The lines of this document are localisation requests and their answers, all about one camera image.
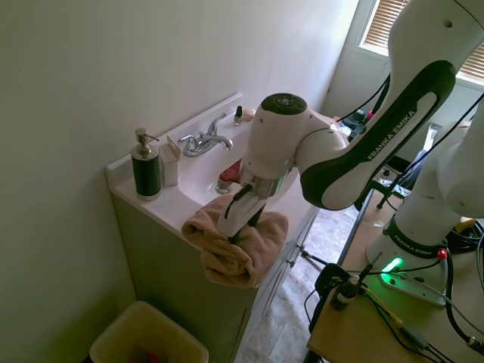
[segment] wastebasket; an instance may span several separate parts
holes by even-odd
[[[94,363],[133,363],[144,352],[161,363],[207,363],[209,353],[185,329],[146,302],[124,311],[91,347]]]

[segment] franka emika robot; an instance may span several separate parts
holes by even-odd
[[[366,131],[346,137],[295,95],[267,97],[253,118],[236,194],[218,228],[235,236],[258,218],[287,173],[296,167],[304,198],[325,209],[352,205],[381,167],[444,104],[455,75],[484,41],[483,0],[412,0],[389,37],[391,73],[381,108]],[[484,102],[470,128],[456,128],[428,156],[416,185],[383,233],[366,249],[381,270],[437,262],[445,236],[461,216],[484,217]],[[420,270],[425,283],[444,292],[446,264]],[[381,275],[383,284],[429,302],[444,299],[418,284]]]

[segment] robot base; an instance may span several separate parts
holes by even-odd
[[[383,270],[397,258],[402,259],[402,263],[398,266],[402,270],[431,265],[437,261],[436,259],[420,259],[413,256],[402,250],[385,235],[380,235],[376,240],[370,242],[366,248],[366,256],[370,262],[374,261],[380,254],[381,256],[374,264],[374,268],[378,271]],[[444,293],[447,281],[447,265],[445,263],[419,271],[401,272],[399,275],[397,277],[381,274],[379,277],[382,284],[386,287],[402,291],[438,306],[445,305],[445,300],[440,295],[413,281],[415,279],[424,282]]]

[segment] red object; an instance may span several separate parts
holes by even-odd
[[[447,250],[445,248],[439,248],[437,251],[437,259],[445,261],[447,259]]]
[[[153,353],[150,353],[150,352],[146,352],[146,356],[150,360],[149,361],[150,363],[161,363],[160,357],[158,355],[156,355],[156,354],[153,354]]]
[[[242,162],[242,159],[239,159],[230,168],[221,172],[220,175],[219,175],[220,180],[222,180],[224,182],[238,183],[239,177],[240,177],[240,163],[241,162]]]

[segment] bathroom vanity cabinet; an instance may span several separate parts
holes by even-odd
[[[236,359],[289,275],[317,214],[315,207],[305,209],[267,278],[246,289],[209,282],[196,247],[119,197],[113,202],[138,299],[196,337],[215,363]]]

